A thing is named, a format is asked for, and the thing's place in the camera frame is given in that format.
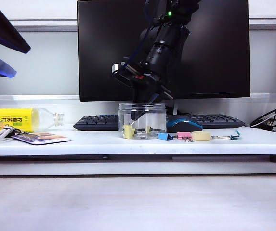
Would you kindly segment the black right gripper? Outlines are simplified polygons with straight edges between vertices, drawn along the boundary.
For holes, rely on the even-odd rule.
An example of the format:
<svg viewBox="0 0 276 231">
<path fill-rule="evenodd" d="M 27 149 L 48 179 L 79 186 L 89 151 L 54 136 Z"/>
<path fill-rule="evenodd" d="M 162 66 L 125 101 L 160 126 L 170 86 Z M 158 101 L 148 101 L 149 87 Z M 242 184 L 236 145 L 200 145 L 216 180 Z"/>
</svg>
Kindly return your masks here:
<svg viewBox="0 0 276 231">
<path fill-rule="evenodd" d="M 132 75 L 129 78 L 133 86 L 133 103 L 131 106 L 131 119 L 138 120 L 152 108 L 155 103 L 163 99 L 174 99 L 172 92 L 166 88 L 165 79 L 154 73 Z"/>
</svg>

